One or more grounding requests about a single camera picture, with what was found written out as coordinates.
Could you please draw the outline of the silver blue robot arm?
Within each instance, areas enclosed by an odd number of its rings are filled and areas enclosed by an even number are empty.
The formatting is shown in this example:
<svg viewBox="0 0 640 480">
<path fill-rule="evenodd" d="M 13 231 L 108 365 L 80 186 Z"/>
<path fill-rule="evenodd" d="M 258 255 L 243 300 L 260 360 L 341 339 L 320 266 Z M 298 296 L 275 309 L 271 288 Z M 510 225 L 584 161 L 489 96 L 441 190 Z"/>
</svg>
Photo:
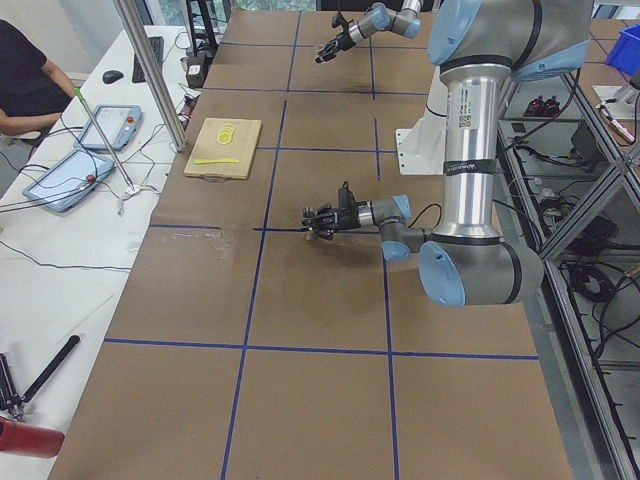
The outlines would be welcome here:
<svg viewBox="0 0 640 480">
<path fill-rule="evenodd" d="M 399 11 L 388 8 L 384 3 L 375 2 L 365 14 L 355 20 L 347 20 L 338 11 L 332 18 L 331 26 L 341 31 L 329 40 L 317 53 L 315 62 L 329 62 L 342 51 L 348 51 L 361 41 L 377 32 L 392 32 L 405 38 L 414 39 L 420 31 L 423 1 L 405 0 Z"/>
<path fill-rule="evenodd" d="M 585 61 L 589 1 L 447 1 L 436 9 L 428 55 L 447 89 L 444 198 L 439 224 L 413 228 L 409 200 L 357 201 L 343 186 L 336 204 L 306 209 L 303 225 L 323 239 L 374 225 L 384 258 L 419 257 L 423 288 L 444 306 L 510 304 L 541 285 L 530 248 L 505 242 L 492 224 L 500 91 L 578 69 Z"/>
</svg>

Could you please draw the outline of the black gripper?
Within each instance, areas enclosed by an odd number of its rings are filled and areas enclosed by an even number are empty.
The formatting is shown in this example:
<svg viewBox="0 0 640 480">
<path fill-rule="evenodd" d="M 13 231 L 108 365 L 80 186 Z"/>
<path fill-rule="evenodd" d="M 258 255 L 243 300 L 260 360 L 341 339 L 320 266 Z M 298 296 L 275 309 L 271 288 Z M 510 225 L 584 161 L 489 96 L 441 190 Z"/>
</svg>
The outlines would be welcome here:
<svg viewBox="0 0 640 480">
<path fill-rule="evenodd" d="M 306 220 L 319 220 L 321 218 L 334 218 L 334 225 L 316 225 L 317 237 L 322 240 L 332 240 L 336 229 L 357 229 L 359 227 L 358 207 L 341 207 L 336 211 L 330 203 L 325 203 L 318 208 L 305 207 L 303 218 Z"/>
<path fill-rule="evenodd" d="M 326 63 L 336 58 L 336 55 L 340 51 L 347 51 L 354 47 L 354 41 L 351 39 L 348 32 L 341 32 L 336 35 L 331 43 L 325 44 L 317 53 L 315 57 L 316 63 Z"/>
</svg>

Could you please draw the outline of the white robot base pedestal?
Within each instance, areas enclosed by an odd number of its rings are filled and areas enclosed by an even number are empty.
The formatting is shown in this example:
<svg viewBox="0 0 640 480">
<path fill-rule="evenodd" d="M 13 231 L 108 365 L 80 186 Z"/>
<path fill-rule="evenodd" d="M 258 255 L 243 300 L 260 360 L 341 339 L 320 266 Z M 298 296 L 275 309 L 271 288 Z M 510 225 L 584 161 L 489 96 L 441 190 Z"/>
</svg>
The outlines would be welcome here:
<svg viewBox="0 0 640 480">
<path fill-rule="evenodd" d="M 411 129 L 396 130 L 399 171 L 405 176 L 442 175 L 447 112 L 447 87 L 436 66 L 423 116 Z"/>
</svg>

